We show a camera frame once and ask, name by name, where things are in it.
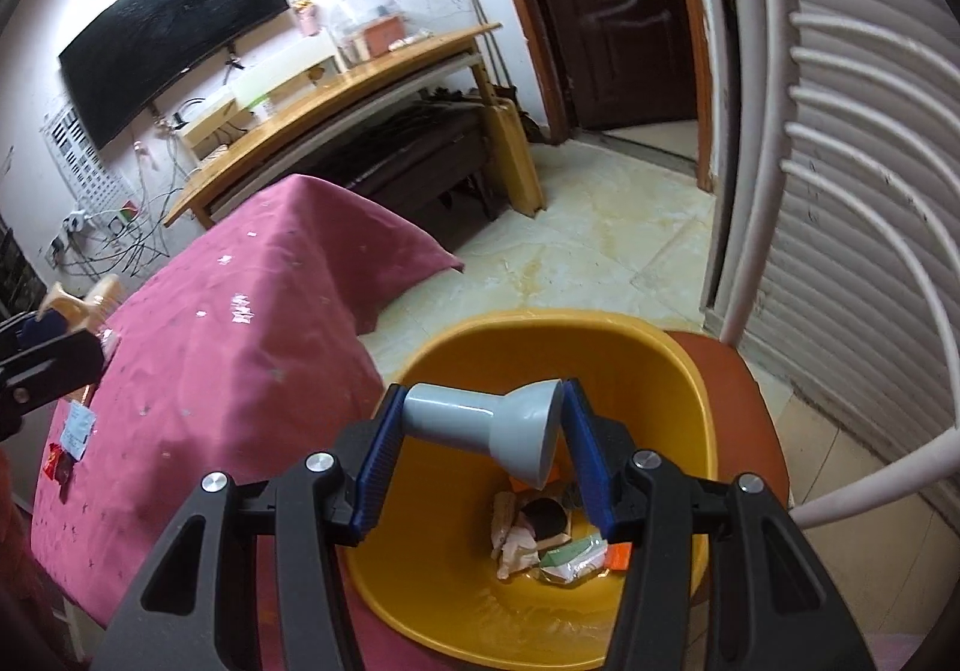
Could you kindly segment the red snack wrapper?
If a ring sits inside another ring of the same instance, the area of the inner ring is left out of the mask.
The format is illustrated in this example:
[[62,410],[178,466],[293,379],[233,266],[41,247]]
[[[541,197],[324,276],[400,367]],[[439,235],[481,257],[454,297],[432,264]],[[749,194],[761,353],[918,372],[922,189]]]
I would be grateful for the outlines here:
[[50,442],[47,447],[46,459],[43,464],[43,474],[49,481],[66,486],[70,483],[71,471],[75,460],[70,453],[57,442]]

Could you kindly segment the green tissue pack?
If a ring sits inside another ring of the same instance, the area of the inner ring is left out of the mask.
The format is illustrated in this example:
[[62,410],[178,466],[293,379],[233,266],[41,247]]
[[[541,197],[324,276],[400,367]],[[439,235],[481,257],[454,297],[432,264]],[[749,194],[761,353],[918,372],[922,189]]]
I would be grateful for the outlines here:
[[568,586],[589,579],[605,568],[608,542],[599,534],[590,534],[564,546],[555,547],[540,557],[542,579],[555,585]]

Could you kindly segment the beige sponge puff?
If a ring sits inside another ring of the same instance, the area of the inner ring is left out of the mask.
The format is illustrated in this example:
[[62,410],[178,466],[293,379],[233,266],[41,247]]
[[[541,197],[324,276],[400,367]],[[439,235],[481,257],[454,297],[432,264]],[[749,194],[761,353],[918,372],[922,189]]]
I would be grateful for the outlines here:
[[98,334],[122,300],[124,288],[117,274],[108,274],[96,281],[83,297],[76,297],[67,292],[62,284],[53,283],[37,307],[34,318],[41,322],[49,311],[57,311],[67,322],[68,333],[89,329],[91,333]]

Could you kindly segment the white tissue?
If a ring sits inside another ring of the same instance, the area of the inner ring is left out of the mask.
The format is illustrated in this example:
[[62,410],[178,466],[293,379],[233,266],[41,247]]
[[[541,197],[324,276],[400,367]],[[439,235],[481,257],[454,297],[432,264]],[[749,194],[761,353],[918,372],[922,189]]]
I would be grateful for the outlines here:
[[519,517],[516,495],[498,492],[490,523],[491,557],[498,562],[496,578],[505,582],[540,562],[534,531]]

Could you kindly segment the grey plastic funnel cup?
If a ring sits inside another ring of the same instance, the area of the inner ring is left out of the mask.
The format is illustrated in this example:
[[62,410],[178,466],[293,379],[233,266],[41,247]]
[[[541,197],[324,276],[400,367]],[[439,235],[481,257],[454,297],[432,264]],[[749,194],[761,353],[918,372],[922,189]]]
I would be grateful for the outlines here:
[[547,484],[560,435],[565,389],[544,380],[506,395],[418,384],[404,400],[404,432],[433,444],[491,456],[511,478]]

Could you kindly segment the dark wooden door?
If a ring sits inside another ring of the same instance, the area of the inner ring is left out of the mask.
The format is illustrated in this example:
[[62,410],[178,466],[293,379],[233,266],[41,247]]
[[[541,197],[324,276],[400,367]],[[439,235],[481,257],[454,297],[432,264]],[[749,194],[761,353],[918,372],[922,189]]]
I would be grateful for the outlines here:
[[713,83],[703,0],[512,0],[547,138],[640,151],[711,190]]

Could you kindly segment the black wall television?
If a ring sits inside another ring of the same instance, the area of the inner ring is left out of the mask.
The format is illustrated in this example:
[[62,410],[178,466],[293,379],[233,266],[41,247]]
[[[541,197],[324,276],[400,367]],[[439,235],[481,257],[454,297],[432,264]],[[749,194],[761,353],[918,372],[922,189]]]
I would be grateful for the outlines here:
[[59,55],[91,143],[104,148],[184,73],[286,10],[286,0],[114,1]]

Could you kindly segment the white louvered cabinet door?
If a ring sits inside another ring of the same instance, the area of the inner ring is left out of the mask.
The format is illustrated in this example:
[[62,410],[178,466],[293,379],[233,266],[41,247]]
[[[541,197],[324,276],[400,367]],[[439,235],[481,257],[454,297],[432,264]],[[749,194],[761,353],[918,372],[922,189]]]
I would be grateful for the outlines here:
[[734,0],[734,193],[706,322],[884,458],[814,528],[958,502],[958,21],[947,0]]

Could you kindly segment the wooden desk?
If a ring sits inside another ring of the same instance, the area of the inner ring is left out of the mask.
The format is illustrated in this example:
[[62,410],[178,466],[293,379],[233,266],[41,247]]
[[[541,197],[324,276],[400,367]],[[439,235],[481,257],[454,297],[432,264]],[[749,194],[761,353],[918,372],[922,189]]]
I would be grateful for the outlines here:
[[493,143],[494,182],[514,211],[532,217],[545,208],[539,175],[516,107],[494,94],[478,39],[500,29],[487,22],[405,45],[334,77],[281,109],[202,162],[163,217],[166,227],[184,216],[205,229],[268,187],[306,155],[345,131],[404,102],[460,70],[472,73]]

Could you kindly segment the orange small box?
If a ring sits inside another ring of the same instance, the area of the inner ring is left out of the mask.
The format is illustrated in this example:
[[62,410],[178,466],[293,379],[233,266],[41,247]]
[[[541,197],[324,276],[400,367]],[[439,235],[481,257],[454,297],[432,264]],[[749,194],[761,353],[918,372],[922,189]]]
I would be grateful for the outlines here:
[[605,568],[610,572],[623,573],[630,567],[631,544],[609,544],[605,551]]

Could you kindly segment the white metal chair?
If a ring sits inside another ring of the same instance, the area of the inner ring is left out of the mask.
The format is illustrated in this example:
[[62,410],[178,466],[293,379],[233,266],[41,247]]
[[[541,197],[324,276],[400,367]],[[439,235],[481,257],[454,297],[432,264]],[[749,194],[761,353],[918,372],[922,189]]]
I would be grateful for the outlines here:
[[958,63],[807,0],[765,10],[758,170],[711,326],[877,453],[797,499],[812,529],[958,484]]

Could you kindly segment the eye chart poster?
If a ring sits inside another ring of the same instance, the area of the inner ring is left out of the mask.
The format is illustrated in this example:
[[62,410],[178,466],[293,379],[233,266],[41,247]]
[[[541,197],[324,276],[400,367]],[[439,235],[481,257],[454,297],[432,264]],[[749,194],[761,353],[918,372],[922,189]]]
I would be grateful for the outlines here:
[[137,219],[140,208],[132,188],[101,161],[70,102],[44,116],[41,134],[60,177],[89,221],[109,230],[114,221],[130,224]]

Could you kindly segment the pink hanging bottle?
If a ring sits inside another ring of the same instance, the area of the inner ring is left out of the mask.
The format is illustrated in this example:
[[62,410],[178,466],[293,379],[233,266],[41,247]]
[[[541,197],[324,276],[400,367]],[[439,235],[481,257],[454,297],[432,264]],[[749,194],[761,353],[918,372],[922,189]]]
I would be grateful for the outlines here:
[[316,37],[322,29],[320,12],[313,0],[291,0],[291,10],[295,11],[296,21],[306,37]]

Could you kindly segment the pink star tablecloth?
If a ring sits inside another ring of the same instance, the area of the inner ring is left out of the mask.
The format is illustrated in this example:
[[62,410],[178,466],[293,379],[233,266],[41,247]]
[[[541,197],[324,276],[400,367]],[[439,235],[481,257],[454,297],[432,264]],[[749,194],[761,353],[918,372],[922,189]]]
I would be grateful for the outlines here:
[[37,481],[31,551],[96,622],[203,476],[273,478],[370,417],[384,385],[363,336],[455,267],[429,233],[306,175],[195,239],[110,315],[116,352],[66,486]]

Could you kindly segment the white power strip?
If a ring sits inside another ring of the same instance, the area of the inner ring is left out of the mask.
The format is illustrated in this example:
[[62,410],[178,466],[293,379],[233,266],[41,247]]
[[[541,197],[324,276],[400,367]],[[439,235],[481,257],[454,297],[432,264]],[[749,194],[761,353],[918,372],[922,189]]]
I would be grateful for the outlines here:
[[59,265],[71,248],[78,245],[78,240],[88,228],[89,214],[86,209],[72,209],[60,222],[60,227],[53,234],[47,245],[47,255],[52,265]]

